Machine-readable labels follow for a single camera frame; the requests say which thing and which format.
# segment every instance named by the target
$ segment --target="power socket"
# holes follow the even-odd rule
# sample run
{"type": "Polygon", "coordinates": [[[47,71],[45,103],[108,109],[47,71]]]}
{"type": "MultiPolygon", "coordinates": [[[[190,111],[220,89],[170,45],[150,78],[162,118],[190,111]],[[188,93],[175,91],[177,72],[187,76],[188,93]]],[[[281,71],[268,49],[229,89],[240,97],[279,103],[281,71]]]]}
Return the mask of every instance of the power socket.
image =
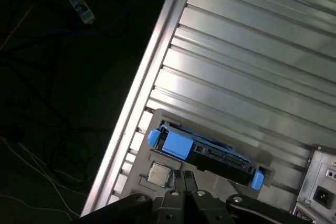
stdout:
{"type": "Polygon", "coordinates": [[[335,195],[327,189],[317,186],[313,199],[325,208],[330,209],[334,196],[335,195]]]}
{"type": "Polygon", "coordinates": [[[84,24],[92,23],[95,20],[95,16],[90,10],[89,6],[85,3],[84,0],[68,0],[73,6],[75,11],[78,13],[79,17],[84,24]]]}

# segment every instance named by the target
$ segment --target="screw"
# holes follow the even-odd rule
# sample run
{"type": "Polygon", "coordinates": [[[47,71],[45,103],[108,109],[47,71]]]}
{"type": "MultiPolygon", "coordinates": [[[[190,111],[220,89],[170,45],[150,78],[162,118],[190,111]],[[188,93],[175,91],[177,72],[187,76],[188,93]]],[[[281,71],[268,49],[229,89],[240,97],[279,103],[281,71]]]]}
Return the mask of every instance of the screw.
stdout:
{"type": "Polygon", "coordinates": [[[173,195],[173,196],[177,196],[177,195],[180,194],[180,192],[179,191],[171,191],[170,194],[173,195]]]}
{"type": "Polygon", "coordinates": [[[136,198],[136,200],[139,202],[143,202],[146,200],[146,198],[144,196],[139,196],[138,198],[136,198]]]}
{"type": "Polygon", "coordinates": [[[240,203],[240,202],[243,202],[243,199],[240,198],[240,197],[234,197],[234,198],[233,198],[233,201],[234,201],[235,203],[240,203]]]}
{"type": "Polygon", "coordinates": [[[204,195],[205,195],[205,192],[204,192],[204,191],[198,191],[198,192],[197,192],[197,195],[199,195],[199,196],[204,196],[204,195]]]}

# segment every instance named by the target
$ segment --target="black cable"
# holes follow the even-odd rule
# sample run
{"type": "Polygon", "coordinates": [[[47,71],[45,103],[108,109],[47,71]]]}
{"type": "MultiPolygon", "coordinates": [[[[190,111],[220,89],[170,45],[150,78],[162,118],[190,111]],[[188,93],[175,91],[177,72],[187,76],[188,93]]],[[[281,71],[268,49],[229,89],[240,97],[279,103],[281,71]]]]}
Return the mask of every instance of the black cable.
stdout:
{"type": "Polygon", "coordinates": [[[15,18],[18,15],[18,12],[20,11],[22,5],[23,5],[23,0],[18,0],[19,3],[17,3],[16,8],[13,8],[14,5],[14,0],[9,0],[8,3],[8,23],[7,23],[7,28],[6,31],[4,33],[2,33],[2,35],[4,36],[3,40],[6,39],[7,36],[11,35],[11,36],[16,36],[15,34],[12,34],[12,25],[13,25],[13,21],[15,20],[15,18]]]}
{"type": "Polygon", "coordinates": [[[43,43],[49,42],[51,40],[58,39],[59,37],[70,35],[71,33],[72,33],[71,31],[59,31],[59,32],[56,32],[54,34],[46,35],[46,36],[43,36],[43,37],[38,37],[37,39],[34,39],[32,41],[23,43],[23,44],[21,44],[19,46],[16,46],[16,47],[9,48],[6,51],[1,51],[1,52],[2,52],[2,54],[9,54],[11,52],[20,51],[20,50],[29,48],[29,47],[34,46],[34,45],[43,44],[43,43]]]}
{"type": "MultiPolygon", "coordinates": [[[[101,0],[97,0],[97,1],[96,1],[95,5],[94,5],[94,7],[93,7],[93,9],[92,9],[93,12],[97,12],[97,8],[98,8],[98,6],[99,6],[100,1],[101,1],[101,0]]],[[[122,7],[122,9],[124,10],[124,12],[126,12],[126,15],[125,15],[124,28],[123,28],[120,32],[118,32],[118,33],[116,33],[116,34],[114,34],[114,35],[107,34],[107,33],[103,32],[103,31],[101,31],[100,27],[98,27],[98,25],[97,25],[96,22],[93,22],[93,26],[94,26],[94,28],[96,29],[96,31],[97,31],[101,36],[106,37],[106,38],[108,38],[108,39],[115,39],[115,38],[119,38],[119,37],[121,37],[122,35],[128,33],[128,29],[129,29],[129,15],[128,15],[128,12],[127,12],[126,8],[125,8],[123,5],[121,5],[121,7],[122,7]]]]}
{"type": "Polygon", "coordinates": [[[8,36],[11,35],[12,37],[17,37],[17,38],[26,38],[26,39],[38,39],[39,37],[34,37],[34,36],[28,36],[28,35],[20,35],[20,34],[15,34],[15,33],[11,33],[11,32],[0,32],[1,35],[3,36],[8,36]]]}
{"type": "Polygon", "coordinates": [[[51,95],[52,95],[52,88],[54,85],[54,78],[57,73],[57,67],[58,67],[58,58],[61,53],[61,48],[62,48],[62,43],[63,43],[63,37],[59,37],[56,39],[55,44],[54,44],[54,50],[50,54],[49,60],[48,60],[48,67],[50,69],[47,80],[46,80],[46,90],[45,90],[45,95],[46,95],[46,100],[51,103],[51,95]]]}
{"type": "Polygon", "coordinates": [[[54,132],[43,144],[43,159],[49,170],[57,179],[70,189],[81,191],[89,186],[87,166],[101,150],[98,132],[109,132],[109,129],[94,129],[80,127],[54,132]],[[92,152],[83,134],[91,134],[97,140],[96,151],[92,152]],[[59,174],[56,170],[63,170],[71,174],[80,174],[81,182],[74,182],[59,174]]]}
{"type": "MultiPolygon", "coordinates": [[[[4,105],[2,105],[2,104],[0,104],[0,107],[1,107],[1,108],[4,108],[4,109],[6,109],[6,110],[8,110],[8,111],[9,111],[10,113],[12,113],[12,114],[18,115],[19,117],[25,119],[25,121],[30,121],[30,122],[32,122],[32,123],[35,123],[35,124],[40,125],[40,126],[43,126],[43,127],[59,127],[59,126],[62,125],[61,123],[58,123],[58,124],[52,124],[52,125],[51,125],[51,124],[46,124],[45,122],[41,122],[41,121],[39,121],[39,120],[37,120],[37,119],[33,119],[31,116],[26,115],[25,113],[18,112],[18,111],[16,111],[16,110],[14,110],[14,109],[12,109],[12,108],[9,108],[9,107],[7,107],[7,106],[4,106],[4,105]]],[[[23,124],[25,121],[21,121],[21,122],[17,123],[16,125],[23,124]]]]}
{"type": "Polygon", "coordinates": [[[62,4],[54,0],[29,0],[34,2],[36,5],[48,9],[54,14],[62,17],[66,23],[66,27],[70,30],[76,30],[83,26],[82,22],[78,18],[76,12],[73,11],[73,8],[64,7],[62,4]]]}
{"type": "Polygon", "coordinates": [[[66,117],[64,117],[54,106],[52,106],[46,99],[34,88],[34,86],[18,71],[12,64],[7,64],[9,69],[18,77],[18,79],[31,91],[31,93],[38,98],[47,108],[49,108],[55,116],[57,116],[62,123],[71,128],[71,124],[66,117]]]}

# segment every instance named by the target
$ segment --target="wire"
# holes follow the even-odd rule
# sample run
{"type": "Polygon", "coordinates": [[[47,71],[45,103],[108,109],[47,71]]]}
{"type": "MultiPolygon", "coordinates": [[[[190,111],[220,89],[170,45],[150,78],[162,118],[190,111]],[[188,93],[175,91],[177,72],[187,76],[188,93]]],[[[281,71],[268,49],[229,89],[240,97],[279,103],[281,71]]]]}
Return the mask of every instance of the wire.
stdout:
{"type": "Polygon", "coordinates": [[[88,187],[89,179],[86,167],[100,150],[101,146],[98,129],[88,127],[64,129],[56,131],[44,141],[43,160],[49,170],[62,184],[66,185],[68,188],[79,191],[88,187]],[[85,136],[78,135],[87,133],[93,134],[98,139],[96,143],[99,145],[95,152],[92,152],[92,148],[85,142],[85,136]],[[83,180],[80,183],[69,181],[56,172],[56,170],[71,170],[71,172],[76,172],[77,174],[80,173],[83,176],[83,180]]]}
{"type": "Polygon", "coordinates": [[[28,9],[28,11],[26,12],[26,14],[22,17],[22,19],[19,21],[19,23],[16,25],[16,27],[12,30],[12,32],[7,36],[7,38],[5,39],[4,43],[2,44],[2,46],[0,47],[0,51],[4,48],[4,46],[7,44],[7,42],[9,41],[9,39],[11,38],[11,35],[16,31],[16,29],[21,25],[21,23],[25,20],[25,18],[28,16],[28,14],[30,13],[30,11],[34,8],[35,3],[32,4],[32,6],[30,7],[30,9],[28,9]]]}
{"type": "MultiPolygon", "coordinates": [[[[45,166],[47,166],[46,163],[44,163],[39,157],[35,156],[35,155],[34,155],[30,150],[28,150],[23,144],[19,144],[19,146],[20,146],[22,149],[24,149],[30,156],[32,156],[33,158],[39,160],[40,163],[42,163],[42,164],[44,164],[45,166]]],[[[72,178],[73,180],[76,180],[76,181],[78,181],[78,182],[82,182],[82,180],[77,179],[77,178],[75,178],[75,177],[72,177],[71,175],[67,174],[66,172],[63,172],[63,171],[61,171],[61,170],[55,170],[55,171],[58,172],[58,173],[62,173],[62,174],[64,174],[64,175],[68,176],[69,178],[72,178]]]]}
{"type": "Polygon", "coordinates": [[[48,177],[49,179],[51,179],[56,185],[58,185],[58,186],[60,186],[60,187],[62,187],[62,188],[64,188],[64,189],[67,189],[67,190],[69,190],[69,191],[72,191],[72,192],[75,193],[75,194],[80,194],[80,195],[83,195],[83,196],[87,197],[86,194],[80,193],[80,192],[78,192],[78,191],[71,190],[71,189],[69,189],[69,188],[67,188],[67,187],[65,187],[65,186],[60,185],[59,183],[57,183],[54,179],[50,178],[50,177],[45,173],[45,171],[43,170],[43,168],[42,168],[42,167],[40,166],[40,164],[34,159],[33,156],[31,156],[31,158],[32,158],[32,160],[34,161],[34,163],[35,163],[38,167],[40,167],[40,169],[41,169],[41,171],[43,172],[43,174],[44,174],[46,177],[48,177]]]}
{"type": "Polygon", "coordinates": [[[63,212],[63,213],[65,213],[67,215],[67,217],[69,218],[69,220],[72,221],[71,216],[67,212],[65,212],[63,210],[54,209],[54,208],[32,207],[32,206],[28,205],[27,203],[25,203],[23,200],[15,198],[15,197],[12,197],[12,196],[8,196],[8,195],[2,195],[2,194],[0,194],[0,197],[16,200],[16,201],[22,203],[23,205],[25,205],[26,207],[28,207],[30,209],[33,209],[33,210],[45,210],[45,211],[63,212]]]}
{"type": "MultiPolygon", "coordinates": [[[[144,0],[133,0],[129,6],[127,6],[127,11],[129,12],[132,8],[134,8],[138,3],[144,0]]],[[[112,22],[108,23],[106,26],[100,29],[100,31],[105,31],[115,25],[126,13],[120,14],[115,20],[112,22]]],[[[48,36],[51,34],[54,34],[55,32],[72,32],[78,35],[96,35],[99,34],[98,31],[74,31],[74,30],[69,30],[69,29],[61,29],[61,28],[52,28],[47,32],[38,34],[38,35],[33,35],[34,37],[43,37],[43,36],[48,36]]]]}
{"type": "Polygon", "coordinates": [[[61,198],[61,200],[63,201],[64,205],[66,206],[66,208],[72,212],[74,215],[79,216],[78,213],[76,213],[75,211],[71,210],[71,208],[68,206],[68,204],[65,202],[65,200],[63,199],[63,196],[61,195],[61,193],[59,192],[59,190],[57,189],[55,183],[53,182],[52,179],[50,179],[48,176],[44,175],[42,172],[40,172],[38,169],[36,169],[35,167],[33,167],[31,164],[29,164],[28,162],[26,162],[19,154],[17,154],[5,141],[4,138],[1,137],[1,139],[3,140],[3,142],[5,143],[5,145],[7,146],[7,148],[14,153],[18,158],[20,158],[26,165],[28,165],[30,168],[34,169],[35,171],[37,171],[38,173],[42,174],[44,177],[46,177],[53,185],[53,187],[55,188],[57,194],[59,195],[59,197],[61,198]]]}
{"type": "Polygon", "coordinates": [[[31,84],[31,82],[19,70],[17,70],[15,66],[13,66],[11,63],[8,63],[7,66],[17,76],[17,78],[30,90],[30,92],[40,100],[40,102],[42,102],[51,112],[53,112],[53,114],[57,116],[66,127],[71,128],[71,123],[69,122],[69,120],[52,104],[50,104],[31,84]]]}
{"type": "Polygon", "coordinates": [[[15,111],[15,110],[13,110],[12,108],[9,108],[9,107],[4,106],[4,105],[2,105],[2,104],[0,104],[0,107],[1,107],[1,108],[4,108],[4,109],[6,109],[6,110],[8,110],[10,113],[13,113],[13,114],[16,114],[16,115],[22,117],[23,119],[25,119],[25,120],[27,120],[27,121],[36,123],[36,124],[41,125],[41,126],[43,126],[43,127],[59,127],[59,126],[62,125],[62,123],[52,124],[52,125],[51,125],[51,124],[45,124],[44,122],[37,121],[37,120],[31,118],[30,116],[24,114],[24,113],[15,111]]]}

